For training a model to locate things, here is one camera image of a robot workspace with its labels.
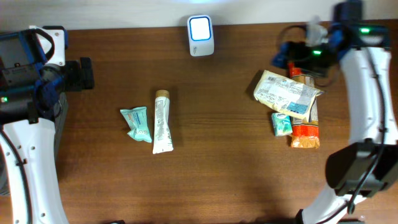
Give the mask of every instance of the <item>green led light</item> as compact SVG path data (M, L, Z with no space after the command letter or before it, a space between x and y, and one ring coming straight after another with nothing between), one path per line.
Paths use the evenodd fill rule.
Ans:
M314 50L312 53L313 53L314 55L321 55L321 54L322 54L322 51L320 51L320 50Z
M360 28L359 30L360 30L361 33L363 33L363 34L368 34L368 33L370 33L370 31L371 31L369 28Z

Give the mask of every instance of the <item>snack bar wrapper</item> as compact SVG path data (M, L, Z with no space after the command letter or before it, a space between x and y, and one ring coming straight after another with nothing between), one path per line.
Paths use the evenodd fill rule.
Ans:
M262 104L293 118L308 121L315 97L322 92L282 75L264 71L254 90L254 97Z
M302 73L301 69L294 67L293 63L289 63L290 78L296 82L304 83L307 86L314 87L314 79ZM299 148L319 148L319 126L318 126L318 109L317 99L313 102L310 117L307 120L292 118L292 143L291 147Z

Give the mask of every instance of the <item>tube cap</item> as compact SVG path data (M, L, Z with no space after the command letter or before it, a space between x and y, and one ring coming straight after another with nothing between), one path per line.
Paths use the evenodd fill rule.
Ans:
M157 90L156 91L156 98L164 96L168 99L170 99L170 93L167 90Z

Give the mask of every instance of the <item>orange wrapper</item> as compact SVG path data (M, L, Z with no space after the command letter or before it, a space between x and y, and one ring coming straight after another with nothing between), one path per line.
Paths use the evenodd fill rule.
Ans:
M314 87L314 79L311 76L302 73L301 69L294 67L292 62L289 63L290 78L296 82L304 83L310 87ZM299 148L319 148L319 126L318 126L318 109L317 99L311 108L310 122L301 119L292 118L292 143L291 147Z

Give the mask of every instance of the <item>white tube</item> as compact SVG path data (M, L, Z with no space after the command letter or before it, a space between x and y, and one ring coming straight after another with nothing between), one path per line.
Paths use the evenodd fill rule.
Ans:
M169 129L170 93L167 90L156 91L154 154L173 151L172 136Z

